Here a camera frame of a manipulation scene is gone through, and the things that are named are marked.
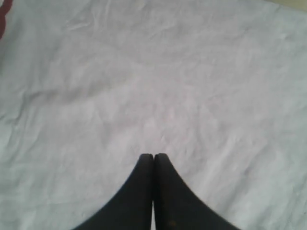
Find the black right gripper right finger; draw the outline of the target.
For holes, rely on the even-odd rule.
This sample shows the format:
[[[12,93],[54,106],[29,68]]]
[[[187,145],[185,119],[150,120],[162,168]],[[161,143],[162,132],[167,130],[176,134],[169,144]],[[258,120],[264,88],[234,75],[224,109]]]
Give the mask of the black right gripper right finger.
[[[169,157],[154,157],[154,219],[157,230],[237,230],[186,185]]]

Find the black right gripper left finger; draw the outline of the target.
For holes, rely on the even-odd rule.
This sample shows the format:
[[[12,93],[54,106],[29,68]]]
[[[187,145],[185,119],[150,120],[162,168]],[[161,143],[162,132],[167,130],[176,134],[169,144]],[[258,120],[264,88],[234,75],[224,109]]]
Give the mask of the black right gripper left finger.
[[[152,221],[154,158],[141,154],[117,193],[77,230],[149,230]]]

